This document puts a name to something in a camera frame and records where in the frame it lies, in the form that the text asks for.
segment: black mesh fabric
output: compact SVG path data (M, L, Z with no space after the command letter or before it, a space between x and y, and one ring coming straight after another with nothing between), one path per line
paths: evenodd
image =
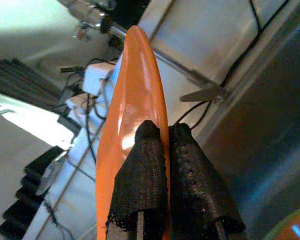
M167 212L167 177L160 130L144 121L135 133L135 144L114 182L109 223L136 231L138 212L144 214L143 239L161 239Z
M175 238L218 239L216 221L222 222L228 235L242 233L245 225L234 200L192 137L188 125L182 123L169 127L169 140L171 215Z

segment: black textured pad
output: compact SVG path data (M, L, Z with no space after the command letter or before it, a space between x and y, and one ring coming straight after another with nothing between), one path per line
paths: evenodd
M171 215L177 239L215 239L217 220L228 234L243 232L245 225L224 181L188 125L169 127L169 141Z
M161 239L167 212L167 177L160 130L144 121L135 133L135 144L114 182L109 223L136 231L138 212L144 214L143 239Z

